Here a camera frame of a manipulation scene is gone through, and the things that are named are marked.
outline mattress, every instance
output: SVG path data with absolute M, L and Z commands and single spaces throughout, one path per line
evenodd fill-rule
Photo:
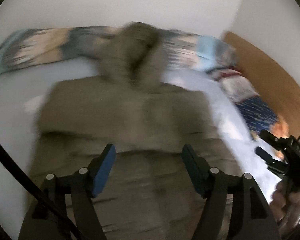
M 38 138 L 35 127 L 38 110 L 55 82 L 98 74 L 97 61 L 77 58 L 38 65 L 0 75 L 0 143 L 26 173 Z M 252 141 L 248 128 L 237 108 L 226 97 L 218 82 L 205 73 L 190 69 L 167 70 L 163 82 L 202 91 L 209 99 L 214 124 L 221 138 L 234 154 L 243 172 L 251 173 L 266 199 L 279 179 L 266 169 L 265 163 L 254 154 L 262 141 Z M 18 233 L 26 212 L 26 192 L 0 164 L 0 223 L 13 238 Z

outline wooden panel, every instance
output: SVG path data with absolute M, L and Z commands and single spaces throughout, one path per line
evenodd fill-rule
M 262 99 L 281 114 L 289 132 L 300 134 L 300 87 L 278 63 L 267 54 L 234 33 L 228 32 L 224 41 L 237 49 L 239 67 Z

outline hand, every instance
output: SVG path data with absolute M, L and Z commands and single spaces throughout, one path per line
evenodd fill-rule
M 269 206 L 277 222 L 282 220 L 286 215 L 287 204 L 289 205 L 289 212 L 287 217 L 287 223 L 280 228 L 281 236 L 290 233 L 293 228 L 299 223 L 300 218 L 300 192 L 291 192 L 289 194 L 288 200 L 284 197 L 285 194 L 285 184 L 280 181 L 276 185 L 276 191 L 272 193 L 273 201 L 270 202 Z

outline white wall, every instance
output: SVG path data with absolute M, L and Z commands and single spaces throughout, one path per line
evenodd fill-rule
M 300 86 L 300 7 L 295 0 L 242 0 L 231 30 L 268 54 Z
M 121 26 L 141 21 L 220 36 L 240 0 L 5 0 L 0 7 L 0 43 L 21 28 Z

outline silver screw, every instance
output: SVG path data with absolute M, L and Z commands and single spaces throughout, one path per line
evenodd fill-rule
M 246 179 L 252 179 L 252 175 L 251 175 L 250 173 L 245 173 L 245 174 L 244 174 L 244 177 L 245 177 Z
M 79 169 L 79 173 L 80 174 L 85 174 L 85 173 L 87 173 L 88 172 L 88 169 L 87 168 L 81 168 L 81 169 Z
M 52 173 L 50 173 L 46 176 L 46 179 L 48 179 L 48 180 L 53 179 L 53 178 L 54 178 L 54 175 Z
M 210 169 L 210 171 L 211 171 L 211 173 L 213 173 L 213 174 L 218 174 L 218 173 L 219 173 L 219 169 L 218 169 L 218 168 L 215 168 L 215 167 L 212 167 L 212 168 Z

